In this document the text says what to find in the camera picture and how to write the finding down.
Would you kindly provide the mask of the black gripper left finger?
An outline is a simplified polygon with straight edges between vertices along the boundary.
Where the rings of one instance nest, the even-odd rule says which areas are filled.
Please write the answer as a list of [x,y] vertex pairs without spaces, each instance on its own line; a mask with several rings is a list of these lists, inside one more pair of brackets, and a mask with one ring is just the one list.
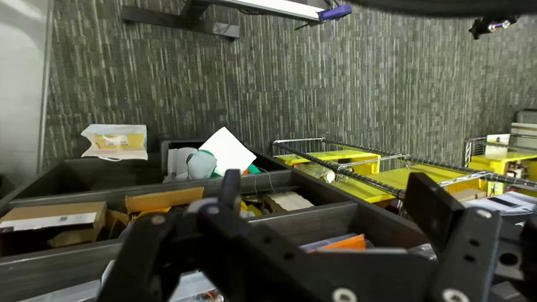
[[227,302],[330,302],[347,283],[335,258],[305,253],[239,214],[242,176],[226,172],[217,199],[135,223],[98,302],[169,302],[182,275],[201,270]]

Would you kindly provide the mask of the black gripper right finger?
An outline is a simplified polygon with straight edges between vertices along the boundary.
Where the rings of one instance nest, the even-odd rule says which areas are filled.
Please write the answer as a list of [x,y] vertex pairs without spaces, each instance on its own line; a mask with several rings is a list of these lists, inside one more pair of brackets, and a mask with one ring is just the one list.
[[487,302],[499,258],[501,216],[462,206],[430,176],[414,172],[407,219],[365,203],[336,203],[323,223],[360,233],[365,250],[313,255],[315,302]]

